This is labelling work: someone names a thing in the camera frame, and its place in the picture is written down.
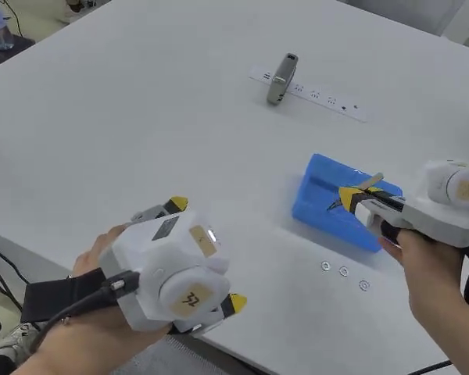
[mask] blue foam block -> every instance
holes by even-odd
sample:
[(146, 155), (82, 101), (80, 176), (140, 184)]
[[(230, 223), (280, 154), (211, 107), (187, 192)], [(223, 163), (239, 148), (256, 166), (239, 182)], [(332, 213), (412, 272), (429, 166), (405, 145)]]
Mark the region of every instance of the blue foam block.
[[(346, 212), (343, 207), (327, 211), (328, 206), (338, 199), (338, 187), (358, 185), (369, 177), (370, 174), (314, 154), (300, 185), (292, 216), (360, 248), (370, 252), (379, 251), (381, 246), (377, 238), (353, 214)], [(375, 186), (394, 195), (403, 195), (399, 187), (385, 181)]]

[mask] small metal washer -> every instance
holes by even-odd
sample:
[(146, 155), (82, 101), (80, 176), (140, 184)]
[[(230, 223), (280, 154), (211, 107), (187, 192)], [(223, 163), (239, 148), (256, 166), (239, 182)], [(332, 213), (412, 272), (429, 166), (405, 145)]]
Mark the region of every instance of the small metal washer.
[(321, 269), (323, 271), (329, 271), (330, 270), (330, 263), (329, 262), (321, 262)]
[(367, 291), (369, 287), (370, 287), (370, 283), (368, 281), (366, 281), (366, 280), (361, 280), (360, 281), (360, 289), (362, 291)]
[(343, 277), (347, 277), (349, 275), (349, 270), (342, 266), (341, 268), (338, 269), (338, 272), (343, 275)]

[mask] yellow tip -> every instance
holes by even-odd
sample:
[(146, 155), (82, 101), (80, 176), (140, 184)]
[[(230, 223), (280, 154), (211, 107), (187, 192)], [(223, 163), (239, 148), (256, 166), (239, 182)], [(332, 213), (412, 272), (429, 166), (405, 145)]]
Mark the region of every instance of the yellow tip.
[(179, 196), (174, 196), (172, 198), (170, 198), (170, 200), (172, 201), (172, 203), (174, 203), (178, 208), (179, 210), (181, 211), (185, 211), (186, 208), (188, 207), (188, 199), (186, 197), (179, 197)]
[(229, 296), (231, 297), (234, 313), (238, 314), (247, 304), (247, 298), (244, 295), (237, 295), (236, 293), (230, 293)]
[(363, 193), (363, 191), (357, 187), (340, 187), (338, 189), (338, 196), (347, 212), (351, 212), (351, 201), (353, 200), (353, 195), (358, 193)]

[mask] power strip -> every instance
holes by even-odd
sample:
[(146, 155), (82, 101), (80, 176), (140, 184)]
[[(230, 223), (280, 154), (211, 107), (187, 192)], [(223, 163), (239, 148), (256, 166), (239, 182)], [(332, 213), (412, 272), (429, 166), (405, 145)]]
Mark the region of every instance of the power strip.
[[(273, 79), (273, 74), (269, 70), (260, 66), (254, 66), (250, 70), (249, 77), (253, 80), (258, 80), (259, 82), (269, 85)], [(304, 86), (303, 84), (291, 82), (288, 86), (287, 93), (295, 95), (298, 98), (305, 99), (308, 102), (322, 105), (323, 107), (341, 113), (344, 116), (351, 117), (362, 123), (367, 122), (365, 112), (355, 102), (351, 102), (348, 99), (341, 98), (340, 96), (334, 95), (330, 92), (325, 92), (316, 86)]]

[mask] shoe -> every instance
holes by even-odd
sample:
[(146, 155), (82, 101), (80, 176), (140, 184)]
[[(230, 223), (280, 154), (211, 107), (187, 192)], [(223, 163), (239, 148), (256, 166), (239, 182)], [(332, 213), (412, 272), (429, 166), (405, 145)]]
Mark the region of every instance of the shoe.
[(30, 345), (38, 331), (30, 323), (23, 323), (0, 340), (0, 355), (9, 357), (16, 366), (26, 362), (31, 356)]
[(64, 16), (59, 18), (62, 23), (70, 24), (75, 21), (78, 21), (81, 17), (86, 16), (90, 12), (92, 12), (96, 7), (92, 8), (82, 8), (80, 12), (74, 12), (67, 4), (66, 9), (64, 10)]

